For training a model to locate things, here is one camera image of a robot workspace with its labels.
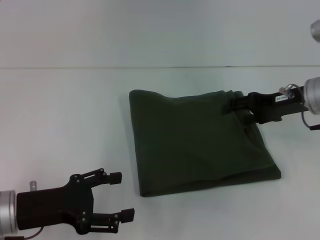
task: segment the label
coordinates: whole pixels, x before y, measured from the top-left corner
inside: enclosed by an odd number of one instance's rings
[[[280,95],[280,96],[275,97],[275,102],[280,102],[280,101],[287,100],[287,99],[289,99],[289,98],[286,95]]]

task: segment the white wall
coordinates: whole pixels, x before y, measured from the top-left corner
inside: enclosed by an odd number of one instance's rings
[[[94,190],[94,211],[135,208],[118,234],[46,227],[41,240],[316,240],[319,132],[299,114],[260,126],[282,179],[139,196],[128,96],[219,90],[274,93],[320,65],[315,0],[1,0],[0,190],[64,185],[74,173],[122,172]],[[112,69],[110,67],[130,67]],[[306,115],[319,123],[320,118]],[[35,229],[21,231],[26,236]]]
[[[1,0],[0,67],[320,65],[318,0]]]

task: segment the cloth fold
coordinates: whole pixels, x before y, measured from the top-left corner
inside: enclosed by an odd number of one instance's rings
[[[239,91],[129,94],[140,195],[151,197],[281,178],[247,110],[223,114]]]

